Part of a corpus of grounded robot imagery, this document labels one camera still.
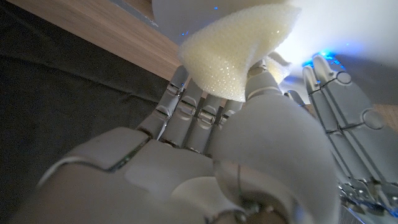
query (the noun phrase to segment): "foam sponge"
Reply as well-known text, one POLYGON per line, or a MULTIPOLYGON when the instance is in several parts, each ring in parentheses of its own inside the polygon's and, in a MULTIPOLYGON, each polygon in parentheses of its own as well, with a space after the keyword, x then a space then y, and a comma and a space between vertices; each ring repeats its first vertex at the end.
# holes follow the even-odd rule
POLYGON ((299 8, 282 4, 243 9, 193 34, 178 57, 201 89, 244 102, 250 67, 288 36, 299 13, 299 8))

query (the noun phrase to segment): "black cloth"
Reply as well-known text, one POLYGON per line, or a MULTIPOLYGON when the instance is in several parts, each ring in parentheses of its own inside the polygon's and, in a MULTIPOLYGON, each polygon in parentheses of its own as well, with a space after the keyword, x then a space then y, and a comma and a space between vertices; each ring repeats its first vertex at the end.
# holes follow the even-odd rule
POLYGON ((0 222, 45 170, 113 128, 135 128, 167 80, 0 2, 0 222))

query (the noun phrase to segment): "robotic hand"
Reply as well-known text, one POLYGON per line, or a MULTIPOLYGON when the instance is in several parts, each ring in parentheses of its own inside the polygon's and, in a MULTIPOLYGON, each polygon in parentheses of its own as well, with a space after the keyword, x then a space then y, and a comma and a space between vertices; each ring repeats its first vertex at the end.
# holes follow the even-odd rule
POLYGON ((397 223, 398 136, 344 67, 326 59, 317 55, 313 68, 306 66, 303 74, 333 145, 343 205, 366 224, 397 223))
POLYGON ((235 101, 220 108, 211 95, 202 102, 193 81, 184 90, 188 74, 179 67, 136 130, 116 128, 74 148, 11 223, 337 223, 331 150, 347 208, 365 217, 364 206, 393 211, 397 180, 388 171, 396 164, 375 160, 394 160, 387 147, 398 145, 394 133, 370 103, 358 107, 368 101, 348 74, 332 74, 319 57, 314 67, 305 80, 327 135, 302 101, 289 100, 300 102, 294 91, 282 95, 263 62, 248 73, 243 109, 235 101), (352 95, 336 97, 343 91, 352 95), (335 129, 326 125, 332 121, 335 129), (376 146, 383 147, 370 154, 376 146))

